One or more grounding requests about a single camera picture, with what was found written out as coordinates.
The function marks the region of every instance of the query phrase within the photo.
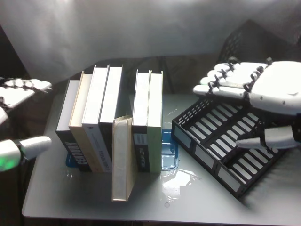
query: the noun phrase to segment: green light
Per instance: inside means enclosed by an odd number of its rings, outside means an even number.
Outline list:
[[[5,159],[0,159],[0,167],[3,166]]]
[[[16,161],[10,160],[5,164],[4,170],[9,170],[11,168],[14,168],[15,166],[16,166]]]

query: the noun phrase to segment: white robotic hand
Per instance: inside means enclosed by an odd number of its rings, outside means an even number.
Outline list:
[[[49,89],[51,83],[47,81],[0,78],[0,126],[9,118],[11,110],[37,92],[47,92]],[[24,159],[37,157],[50,146],[51,139],[45,136],[0,141],[0,172],[16,167]]]
[[[217,64],[200,85],[193,88],[197,96],[249,102],[254,108],[283,117],[291,116],[290,125],[265,129],[258,138],[241,139],[242,148],[290,148],[301,141],[299,114],[301,113],[301,63],[293,61],[266,64],[239,62],[231,57],[227,63]]]

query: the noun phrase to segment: gray table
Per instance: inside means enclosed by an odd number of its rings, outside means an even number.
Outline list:
[[[196,101],[164,97],[164,127]],[[130,200],[111,202],[110,174],[80,173],[65,166],[66,150],[54,130],[62,102],[57,96],[45,135],[52,148],[36,160],[23,214],[26,217],[300,225],[301,153],[292,150],[245,197],[236,200],[183,149],[179,169],[140,174]]]

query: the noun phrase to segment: black plastic basket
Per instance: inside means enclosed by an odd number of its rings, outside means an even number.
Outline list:
[[[235,145],[238,136],[262,125],[250,109],[200,98],[172,123],[172,137],[236,198],[284,153]]]

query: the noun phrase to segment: row of books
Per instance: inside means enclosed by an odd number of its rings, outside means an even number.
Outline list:
[[[137,70],[132,111],[122,67],[69,81],[56,133],[80,171],[111,173],[130,157],[140,172],[161,171],[162,82]]]

